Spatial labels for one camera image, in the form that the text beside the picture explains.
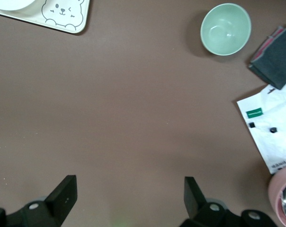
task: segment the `white tray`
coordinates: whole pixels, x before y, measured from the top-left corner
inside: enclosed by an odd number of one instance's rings
[[[0,15],[68,33],[78,33],[86,25],[89,2],[90,0],[35,0],[23,9],[0,10]]]

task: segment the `tabletop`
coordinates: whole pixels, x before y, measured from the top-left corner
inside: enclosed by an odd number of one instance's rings
[[[236,101],[266,83],[248,70],[286,25],[286,0],[234,0],[248,43],[215,56],[200,41],[222,0],[91,0],[69,34],[0,16],[0,207],[12,213],[76,175],[64,227],[177,227],[185,176],[231,212],[279,223],[271,175]]]

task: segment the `bowl rim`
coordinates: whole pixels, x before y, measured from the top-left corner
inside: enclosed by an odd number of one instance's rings
[[[215,53],[214,51],[210,50],[207,45],[205,44],[204,40],[203,40],[203,35],[202,35],[202,29],[203,29],[203,26],[204,26],[204,23],[206,21],[206,18],[209,16],[209,14],[211,14],[216,8],[218,7],[222,7],[222,6],[226,6],[226,5],[231,5],[231,6],[235,6],[239,9],[241,9],[241,11],[244,13],[244,15],[246,16],[247,20],[248,20],[248,26],[249,26],[249,32],[247,34],[247,37],[245,39],[245,41],[243,42],[243,44],[234,52],[231,52],[231,53],[227,53],[227,54],[221,54],[221,53]],[[223,3],[223,4],[220,4],[220,5],[217,5],[215,7],[213,7],[204,17],[203,21],[202,21],[202,24],[201,24],[201,28],[200,28],[200,37],[201,37],[201,41],[202,41],[202,44],[203,46],[210,52],[210,53],[213,53],[215,55],[220,55],[220,56],[227,56],[227,55],[232,55],[234,53],[237,53],[239,50],[241,50],[245,45],[246,43],[248,42],[249,40],[249,37],[251,35],[251,19],[250,19],[250,16],[248,14],[248,12],[240,5],[238,4],[235,4],[235,3]]]

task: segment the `white plate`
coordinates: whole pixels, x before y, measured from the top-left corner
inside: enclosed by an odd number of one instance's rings
[[[35,0],[0,0],[0,9],[1,10],[18,10],[22,9]]]

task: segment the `bear face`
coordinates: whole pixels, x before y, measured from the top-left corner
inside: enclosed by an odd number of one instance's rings
[[[84,0],[45,0],[42,15],[46,23],[72,26],[76,29],[83,22],[81,4]]]

